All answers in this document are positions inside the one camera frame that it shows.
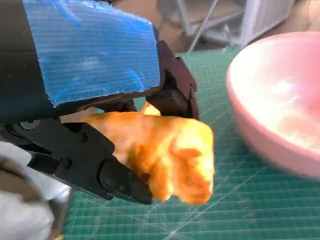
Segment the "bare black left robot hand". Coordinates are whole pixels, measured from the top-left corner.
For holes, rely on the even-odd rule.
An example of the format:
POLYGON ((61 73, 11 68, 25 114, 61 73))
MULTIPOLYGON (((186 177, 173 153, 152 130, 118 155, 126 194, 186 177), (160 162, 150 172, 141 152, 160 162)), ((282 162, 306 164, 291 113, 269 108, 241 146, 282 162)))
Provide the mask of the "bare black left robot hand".
POLYGON ((89 107, 197 119, 197 83, 147 19, 96 0, 0 3, 0 137, 28 152, 35 172, 105 200, 150 205, 152 194, 87 123, 89 107))

